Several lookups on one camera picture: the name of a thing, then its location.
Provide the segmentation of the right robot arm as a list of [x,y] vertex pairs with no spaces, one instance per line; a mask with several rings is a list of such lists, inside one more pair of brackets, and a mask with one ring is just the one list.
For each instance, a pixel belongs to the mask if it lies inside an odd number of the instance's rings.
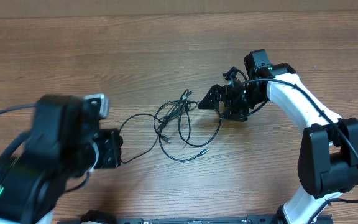
[[247,121],[271,101],[301,132],[298,158],[300,186],[275,214],[248,215],[246,223],[332,223],[322,211],[333,202],[358,203],[358,120],[344,119],[324,106],[287,63],[272,64],[264,49],[244,57],[244,82],[232,67],[227,85],[212,86],[198,107],[225,110],[221,120]]

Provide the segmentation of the black cable silver connector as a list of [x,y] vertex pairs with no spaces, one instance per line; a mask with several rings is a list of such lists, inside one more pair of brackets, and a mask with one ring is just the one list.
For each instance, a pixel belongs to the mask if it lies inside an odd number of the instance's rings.
[[[163,154],[169,159],[176,162],[189,162],[195,160],[203,155],[205,155],[209,149],[205,148],[210,144],[214,138],[218,135],[218,132],[221,127],[221,118],[220,111],[214,110],[217,114],[217,126],[212,133],[212,136],[205,142],[200,142],[200,140],[192,139],[193,127],[192,119],[190,113],[198,108],[197,101],[190,101],[187,103],[180,103],[179,101],[168,101],[163,104],[154,115],[154,131],[157,135],[156,142],[159,144]],[[177,134],[179,139],[184,143],[184,146],[193,147],[193,148],[202,148],[200,152],[185,159],[179,159],[174,156],[171,156],[168,151],[165,149],[166,144],[171,144],[172,140],[166,135],[167,126],[177,122]]]

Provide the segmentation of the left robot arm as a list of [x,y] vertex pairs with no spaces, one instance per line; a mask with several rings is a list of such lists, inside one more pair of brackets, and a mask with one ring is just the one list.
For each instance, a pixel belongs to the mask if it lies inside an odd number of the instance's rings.
[[121,165],[119,130],[100,128],[104,94],[44,95],[32,106],[32,127],[0,155],[0,223],[51,223],[69,179]]

